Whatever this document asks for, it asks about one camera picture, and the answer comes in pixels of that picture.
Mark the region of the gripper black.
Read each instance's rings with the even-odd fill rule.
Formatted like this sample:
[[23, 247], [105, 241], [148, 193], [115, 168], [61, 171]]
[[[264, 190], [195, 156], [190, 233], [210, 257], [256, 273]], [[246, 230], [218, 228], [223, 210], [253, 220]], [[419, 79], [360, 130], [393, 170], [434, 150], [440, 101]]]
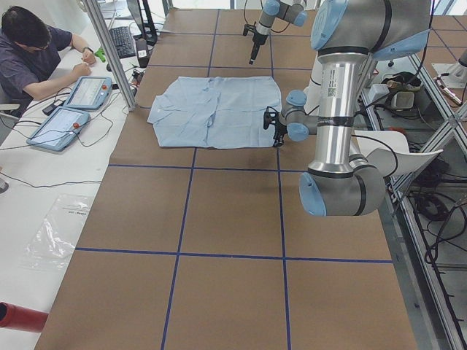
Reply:
[[271, 118], [275, 130], [273, 147], [282, 146], [284, 144], [284, 137], [287, 134], [287, 125], [280, 112], [273, 112]]
[[260, 49], [259, 46], [262, 46], [266, 43], [266, 40], [268, 39], [270, 34], [270, 30], [266, 29], [265, 31], [259, 31], [258, 29], [254, 30], [253, 34], [253, 43], [254, 45], [252, 46], [252, 50], [250, 53], [250, 59], [249, 59], [249, 64], [253, 65], [257, 56], [258, 56], [258, 51]]

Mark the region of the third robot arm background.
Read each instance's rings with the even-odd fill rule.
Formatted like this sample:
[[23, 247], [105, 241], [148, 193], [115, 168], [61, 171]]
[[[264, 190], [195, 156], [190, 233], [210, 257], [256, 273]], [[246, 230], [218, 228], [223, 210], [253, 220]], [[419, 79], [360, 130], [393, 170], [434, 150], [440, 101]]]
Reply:
[[466, 51], [455, 63], [432, 63], [437, 80], [446, 88], [461, 89], [466, 85]]

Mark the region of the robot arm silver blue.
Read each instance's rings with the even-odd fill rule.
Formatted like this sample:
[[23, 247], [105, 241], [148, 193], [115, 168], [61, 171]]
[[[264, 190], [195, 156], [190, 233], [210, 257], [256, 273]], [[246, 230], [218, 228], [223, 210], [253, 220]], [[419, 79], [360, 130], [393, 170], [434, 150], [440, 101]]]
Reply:
[[276, 1], [267, 0], [263, 5], [259, 21], [244, 24], [243, 36], [252, 33], [252, 51], [249, 64], [253, 65], [260, 48], [266, 43], [276, 19], [285, 21], [287, 24], [302, 27], [307, 19], [307, 1]]
[[367, 58], [386, 61], [421, 51], [430, 17], [430, 1], [324, 1], [319, 8], [311, 32], [322, 66], [317, 119], [303, 102], [291, 100], [279, 115], [292, 140], [317, 134], [314, 160], [299, 181], [308, 214], [360, 216], [379, 207], [383, 175], [352, 143], [358, 75]]

